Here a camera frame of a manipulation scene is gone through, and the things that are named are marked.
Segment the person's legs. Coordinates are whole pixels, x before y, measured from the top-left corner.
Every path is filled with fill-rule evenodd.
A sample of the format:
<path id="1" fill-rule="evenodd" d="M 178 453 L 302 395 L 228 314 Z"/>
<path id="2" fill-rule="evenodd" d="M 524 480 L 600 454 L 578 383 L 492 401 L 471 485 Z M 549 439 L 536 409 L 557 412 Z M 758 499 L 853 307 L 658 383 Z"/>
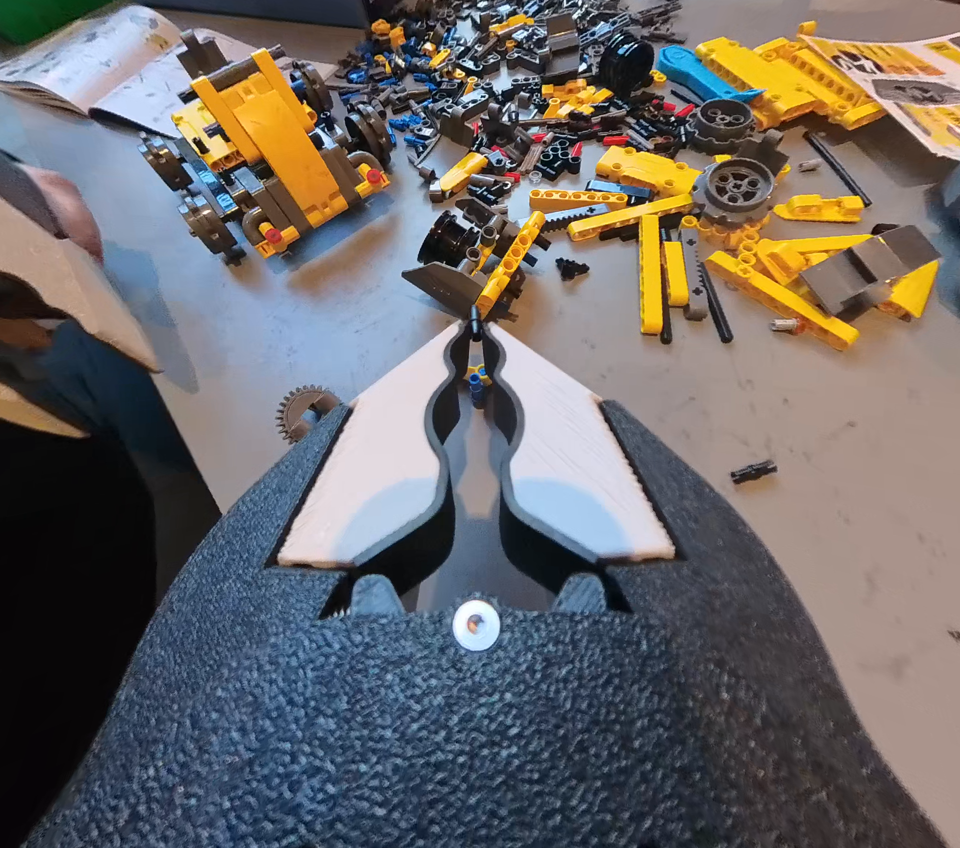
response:
<path id="1" fill-rule="evenodd" d="M 2 382 L 55 419 L 126 450 L 154 506 L 161 602 L 221 510 L 145 368 L 73 322 L 40 335 L 25 347 L 2 338 Z"/>

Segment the black wheel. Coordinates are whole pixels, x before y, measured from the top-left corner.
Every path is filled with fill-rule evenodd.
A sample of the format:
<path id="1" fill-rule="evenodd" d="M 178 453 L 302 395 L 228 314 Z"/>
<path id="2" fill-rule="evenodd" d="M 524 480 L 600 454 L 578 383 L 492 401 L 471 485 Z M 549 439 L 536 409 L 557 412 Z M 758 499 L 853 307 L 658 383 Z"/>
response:
<path id="1" fill-rule="evenodd" d="M 596 84 L 627 98 L 651 80 L 656 52 L 651 43 L 629 30 L 610 38 L 596 69 Z"/>

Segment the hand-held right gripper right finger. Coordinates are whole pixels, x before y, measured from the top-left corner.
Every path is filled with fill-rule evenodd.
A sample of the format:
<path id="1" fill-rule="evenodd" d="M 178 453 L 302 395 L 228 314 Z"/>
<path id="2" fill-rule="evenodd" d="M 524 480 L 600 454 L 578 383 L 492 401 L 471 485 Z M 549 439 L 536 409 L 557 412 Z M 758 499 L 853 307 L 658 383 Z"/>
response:
<path id="1" fill-rule="evenodd" d="M 500 326 L 486 329 L 484 351 L 509 512 L 592 564 L 673 559 L 599 396 Z"/>

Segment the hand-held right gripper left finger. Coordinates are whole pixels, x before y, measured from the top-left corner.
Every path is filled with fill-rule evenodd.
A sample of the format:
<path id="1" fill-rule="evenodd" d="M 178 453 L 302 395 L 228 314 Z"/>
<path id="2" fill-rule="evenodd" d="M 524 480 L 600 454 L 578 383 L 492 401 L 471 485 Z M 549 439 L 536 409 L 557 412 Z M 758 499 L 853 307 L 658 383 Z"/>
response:
<path id="1" fill-rule="evenodd" d="M 354 399 L 290 524 L 281 566 L 357 568 L 438 514 L 469 347 L 466 324 L 455 322 Z"/>

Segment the grey wheel hub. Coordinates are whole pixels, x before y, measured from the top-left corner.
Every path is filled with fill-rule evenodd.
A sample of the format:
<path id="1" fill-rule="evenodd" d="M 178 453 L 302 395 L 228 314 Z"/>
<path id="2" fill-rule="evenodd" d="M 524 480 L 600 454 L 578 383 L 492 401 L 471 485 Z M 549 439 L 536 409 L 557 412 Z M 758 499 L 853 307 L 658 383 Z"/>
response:
<path id="1" fill-rule="evenodd" d="M 756 130 L 751 106 L 713 99 L 693 110 L 685 125 L 686 145 L 701 154 L 732 154 Z"/>
<path id="2" fill-rule="evenodd" d="M 700 217 L 726 230 L 762 222 L 769 214 L 775 175 L 762 163 L 732 157 L 704 169 L 691 189 Z"/>

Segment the yellow grey wheel assembly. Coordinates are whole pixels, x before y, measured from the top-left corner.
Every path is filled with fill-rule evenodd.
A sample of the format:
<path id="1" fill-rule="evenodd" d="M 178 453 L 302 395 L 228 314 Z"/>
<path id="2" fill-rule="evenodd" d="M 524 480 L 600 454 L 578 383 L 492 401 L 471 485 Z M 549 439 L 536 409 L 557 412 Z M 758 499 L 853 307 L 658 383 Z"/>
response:
<path id="1" fill-rule="evenodd" d="M 534 266 L 534 249 L 547 250 L 546 216 L 534 210 L 521 223 L 473 198 L 438 215 L 402 278 L 449 313 L 468 319 L 507 310 L 524 287 L 524 265 Z"/>

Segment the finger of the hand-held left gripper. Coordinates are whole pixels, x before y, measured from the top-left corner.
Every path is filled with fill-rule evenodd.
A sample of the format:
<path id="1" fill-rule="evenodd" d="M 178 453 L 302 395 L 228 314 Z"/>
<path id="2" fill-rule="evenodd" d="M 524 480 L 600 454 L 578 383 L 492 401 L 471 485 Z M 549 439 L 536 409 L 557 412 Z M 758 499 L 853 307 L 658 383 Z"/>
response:
<path id="1" fill-rule="evenodd" d="M 1 202 L 1 274 L 3 318 L 70 319 L 144 369 L 161 371 L 150 339 L 102 268 L 7 201 Z"/>
<path id="2" fill-rule="evenodd" d="M 42 434 L 85 439 L 91 434 L 90 419 L 75 404 L 49 386 L 26 394 L 1 382 L 1 420 Z"/>

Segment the grey battery box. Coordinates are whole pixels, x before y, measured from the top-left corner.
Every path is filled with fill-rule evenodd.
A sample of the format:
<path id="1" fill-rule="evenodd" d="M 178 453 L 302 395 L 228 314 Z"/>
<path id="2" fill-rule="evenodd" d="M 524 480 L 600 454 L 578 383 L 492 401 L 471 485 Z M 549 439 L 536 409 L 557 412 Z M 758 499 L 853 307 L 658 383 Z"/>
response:
<path id="1" fill-rule="evenodd" d="M 926 195 L 928 215 L 953 249 L 959 249 L 959 165 Z"/>

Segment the yellow sticker sheet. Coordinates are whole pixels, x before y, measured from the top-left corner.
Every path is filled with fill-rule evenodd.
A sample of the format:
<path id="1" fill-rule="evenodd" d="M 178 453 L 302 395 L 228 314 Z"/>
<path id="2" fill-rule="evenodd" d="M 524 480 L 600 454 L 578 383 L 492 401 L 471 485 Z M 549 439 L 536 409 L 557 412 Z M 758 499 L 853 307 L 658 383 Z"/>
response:
<path id="1" fill-rule="evenodd" d="M 801 35 L 931 153 L 959 159 L 959 34 L 909 42 Z"/>

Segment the blue brick separator tool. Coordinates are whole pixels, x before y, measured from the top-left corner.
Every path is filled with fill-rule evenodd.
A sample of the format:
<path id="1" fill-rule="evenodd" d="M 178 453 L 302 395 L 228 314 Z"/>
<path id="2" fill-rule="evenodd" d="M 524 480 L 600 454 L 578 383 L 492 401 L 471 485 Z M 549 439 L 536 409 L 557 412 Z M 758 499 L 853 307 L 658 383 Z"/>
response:
<path id="1" fill-rule="evenodd" d="M 656 69 L 674 85 L 693 92 L 702 102 L 735 100 L 750 104 L 765 89 L 737 90 L 709 70 L 696 54 L 679 45 L 666 45 L 658 52 Z"/>

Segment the person's left hand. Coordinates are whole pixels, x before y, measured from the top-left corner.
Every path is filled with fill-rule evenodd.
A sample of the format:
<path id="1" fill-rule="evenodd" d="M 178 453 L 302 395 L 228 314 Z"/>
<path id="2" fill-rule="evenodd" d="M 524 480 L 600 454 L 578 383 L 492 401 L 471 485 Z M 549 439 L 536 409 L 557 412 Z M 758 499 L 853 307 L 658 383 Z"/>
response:
<path id="1" fill-rule="evenodd" d="M 68 239 L 104 265 L 101 231 L 78 187 L 51 170 L 25 165 L 23 171 L 43 194 Z"/>

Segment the dark gear rack piece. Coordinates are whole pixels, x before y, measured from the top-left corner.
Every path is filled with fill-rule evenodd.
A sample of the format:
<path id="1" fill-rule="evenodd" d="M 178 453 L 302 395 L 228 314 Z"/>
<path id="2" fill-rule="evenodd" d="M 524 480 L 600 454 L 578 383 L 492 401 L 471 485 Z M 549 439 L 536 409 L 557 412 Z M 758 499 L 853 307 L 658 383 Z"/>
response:
<path id="1" fill-rule="evenodd" d="M 551 233 L 565 229 L 569 224 L 576 221 L 589 219 L 607 213 L 604 206 L 588 205 L 569 208 L 563 211 L 557 211 L 546 214 L 540 233 Z"/>

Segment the instruction booklet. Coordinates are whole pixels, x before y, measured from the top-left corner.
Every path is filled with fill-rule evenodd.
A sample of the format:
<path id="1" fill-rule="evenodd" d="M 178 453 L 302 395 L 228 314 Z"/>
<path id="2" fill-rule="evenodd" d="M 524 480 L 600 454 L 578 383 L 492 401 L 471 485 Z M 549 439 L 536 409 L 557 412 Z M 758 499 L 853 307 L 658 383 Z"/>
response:
<path id="1" fill-rule="evenodd" d="M 161 136 L 190 78 L 175 52 L 181 32 L 152 9 L 129 5 L 85 18 L 2 62 L 2 91 L 42 106 L 119 120 Z"/>

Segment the pile of yellow beams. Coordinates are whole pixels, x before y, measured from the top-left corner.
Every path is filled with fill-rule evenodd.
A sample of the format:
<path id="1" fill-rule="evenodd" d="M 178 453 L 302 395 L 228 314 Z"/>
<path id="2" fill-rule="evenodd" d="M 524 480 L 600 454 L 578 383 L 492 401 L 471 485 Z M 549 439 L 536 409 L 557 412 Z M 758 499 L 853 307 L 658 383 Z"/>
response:
<path id="1" fill-rule="evenodd" d="M 861 103 L 863 91 L 799 39 L 780 38 L 757 49 L 717 38 L 698 46 L 696 56 L 731 86 L 765 87 L 752 109 L 766 131 L 746 139 L 732 157 L 754 159 L 779 178 L 789 167 L 780 151 L 777 127 L 810 112 L 828 114 L 842 126 L 876 120 L 878 104 Z M 847 350 L 859 336 L 854 320 L 876 308 L 907 321 L 926 310 L 941 255 L 914 226 L 874 234 L 812 239 L 761 237 L 771 216 L 796 222 L 856 223 L 865 209 L 858 195 L 826 199 L 796 196 L 774 204 L 762 222 L 726 230 L 703 220 L 691 189 L 702 171 L 632 148 L 611 148 L 598 172 L 612 177 L 632 171 L 652 182 L 656 198 L 568 225 L 574 242 L 635 227 L 639 238 L 640 325 L 643 334 L 665 330 L 669 307 L 683 307 L 695 319 L 695 302 L 711 306 L 708 276 L 717 276 L 778 315 L 774 328 L 808 332 L 834 350 Z"/>

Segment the yellow toy brick car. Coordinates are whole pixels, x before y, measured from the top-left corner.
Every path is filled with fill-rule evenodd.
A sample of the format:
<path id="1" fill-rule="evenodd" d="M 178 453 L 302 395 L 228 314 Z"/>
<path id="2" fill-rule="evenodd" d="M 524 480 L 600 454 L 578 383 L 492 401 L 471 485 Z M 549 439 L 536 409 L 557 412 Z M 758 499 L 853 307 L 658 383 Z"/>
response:
<path id="1" fill-rule="evenodd" d="M 394 143 L 359 103 L 342 126 L 318 70 L 281 46 L 228 62 L 213 38 L 180 34 L 189 75 L 171 119 L 178 139 L 141 134 L 139 153 L 179 196 L 190 234 L 227 265 L 245 256 L 232 225 L 263 258 L 386 190 Z"/>

